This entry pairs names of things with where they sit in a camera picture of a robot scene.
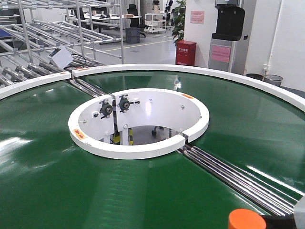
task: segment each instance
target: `pink sign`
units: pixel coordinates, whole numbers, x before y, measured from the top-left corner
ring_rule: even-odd
[[[204,11],[191,11],[191,23],[203,24],[204,22]]]
[[[212,45],[212,60],[229,63],[231,47]]]

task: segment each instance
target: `potted plant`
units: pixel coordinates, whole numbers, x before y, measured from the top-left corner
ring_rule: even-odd
[[[185,5],[186,0],[178,0],[178,6],[174,10],[173,18],[174,29],[172,31],[173,38],[177,38],[175,42],[183,40],[184,38],[184,21],[185,21]]]

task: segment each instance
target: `white cabinet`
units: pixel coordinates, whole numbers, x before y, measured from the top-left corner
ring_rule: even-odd
[[[145,14],[145,24],[148,26],[145,28],[145,32],[166,32],[166,13]]]

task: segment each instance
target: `gray bin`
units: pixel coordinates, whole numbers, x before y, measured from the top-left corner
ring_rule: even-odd
[[[140,43],[140,28],[126,28],[126,43]]]
[[[264,76],[264,82],[270,83],[275,86],[281,86],[283,78],[278,75],[265,75]]]
[[[263,80],[263,76],[256,73],[248,73],[246,74],[246,77],[250,77],[252,79],[261,80],[261,81]]]

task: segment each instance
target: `wall sign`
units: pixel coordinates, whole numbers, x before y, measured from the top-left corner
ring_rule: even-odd
[[[204,22],[204,11],[191,11],[191,23],[203,24]]]

